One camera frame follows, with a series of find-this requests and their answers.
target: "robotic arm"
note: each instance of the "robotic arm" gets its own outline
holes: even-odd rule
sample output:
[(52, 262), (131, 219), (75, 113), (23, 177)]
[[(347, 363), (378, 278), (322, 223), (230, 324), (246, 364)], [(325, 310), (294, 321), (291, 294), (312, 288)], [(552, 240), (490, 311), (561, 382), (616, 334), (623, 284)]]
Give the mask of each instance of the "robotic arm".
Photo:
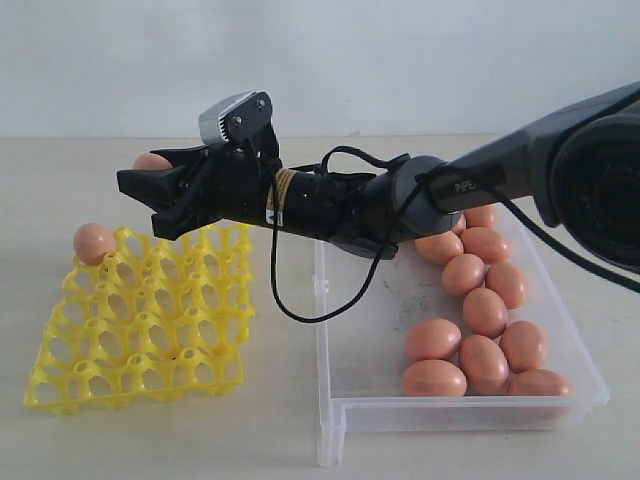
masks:
[[(337, 147), (320, 164), (285, 168), (264, 92), (229, 97), (200, 115), (202, 146), (156, 150), (173, 166), (123, 170), (120, 191), (153, 209), (154, 235), (229, 219), (392, 259), (398, 244), (449, 230), (460, 211), (533, 196), (549, 227), (640, 273), (640, 82), (570, 105), (451, 163), (401, 155), (381, 161)], [(335, 173), (331, 153), (372, 173)]]

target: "yellow egg tray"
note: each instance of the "yellow egg tray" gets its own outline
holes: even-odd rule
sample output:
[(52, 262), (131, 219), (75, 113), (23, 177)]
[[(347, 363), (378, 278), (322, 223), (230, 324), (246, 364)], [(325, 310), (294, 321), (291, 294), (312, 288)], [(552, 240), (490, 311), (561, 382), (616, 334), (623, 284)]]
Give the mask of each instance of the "yellow egg tray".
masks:
[(71, 414), (136, 397), (228, 394), (249, 336), (248, 225), (209, 225), (176, 242), (120, 227), (101, 265), (74, 258), (44, 329), (24, 399)]

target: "white wall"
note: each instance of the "white wall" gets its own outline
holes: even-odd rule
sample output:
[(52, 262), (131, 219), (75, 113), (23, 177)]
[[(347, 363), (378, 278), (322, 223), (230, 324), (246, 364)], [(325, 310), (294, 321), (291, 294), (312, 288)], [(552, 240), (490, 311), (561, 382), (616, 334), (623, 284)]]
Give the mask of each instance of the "white wall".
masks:
[(638, 0), (0, 0), (0, 136), (502, 132), (640, 79)]

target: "white table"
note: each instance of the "white table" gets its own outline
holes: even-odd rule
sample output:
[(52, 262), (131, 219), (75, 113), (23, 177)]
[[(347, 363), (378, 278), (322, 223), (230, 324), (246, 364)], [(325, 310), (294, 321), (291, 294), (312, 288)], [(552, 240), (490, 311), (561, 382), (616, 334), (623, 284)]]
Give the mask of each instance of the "white table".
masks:
[[(380, 157), (455, 158), (484, 136), (282, 141), (291, 165), (318, 161), (337, 144)], [(82, 223), (150, 231), (146, 207), (118, 192), (115, 171), (153, 148), (196, 140), (2, 140), (0, 192), (0, 468), (3, 478), (635, 478), (640, 471), (640, 296), (606, 284), (543, 245), (541, 256), (611, 388), (609, 404), (574, 431), (348, 435), (342, 466), (315, 454), (317, 393), (312, 328), (289, 320), (268, 287), (269, 232), (254, 230), (256, 279), (246, 383), (226, 397), (189, 398), (69, 417), (25, 410), (23, 395), (42, 328), (70, 269)], [(336, 157), (334, 169), (348, 165)], [(535, 215), (531, 202), (520, 204)], [(575, 245), (562, 231), (562, 241)], [(281, 290), (312, 313), (310, 241), (287, 238)], [(290, 267), (284, 267), (287, 257)]]

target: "transparent plastic bin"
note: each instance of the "transparent plastic bin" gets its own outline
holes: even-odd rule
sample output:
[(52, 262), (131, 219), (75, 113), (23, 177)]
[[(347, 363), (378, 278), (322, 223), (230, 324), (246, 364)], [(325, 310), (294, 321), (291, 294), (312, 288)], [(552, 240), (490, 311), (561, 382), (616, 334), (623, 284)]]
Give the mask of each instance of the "transparent plastic bin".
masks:
[[(444, 292), (442, 268), (422, 259), (412, 244), (381, 262), (363, 299), (317, 326), (320, 427), (318, 462), (341, 463), (347, 432), (550, 430), (569, 428), (609, 400), (609, 391), (544, 268), (529, 233), (502, 207), (496, 229), (510, 241), (510, 261), (529, 280), (525, 306), (509, 323), (530, 320), (549, 337), (545, 368), (567, 376), (568, 397), (405, 397), (401, 377), (410, 365), (405, 335), (416, 322), (440, 316), (461, 322), (462, 301)], [(343, 305), (361, 287), (370, 260), (316, 242), (316, 313)]]

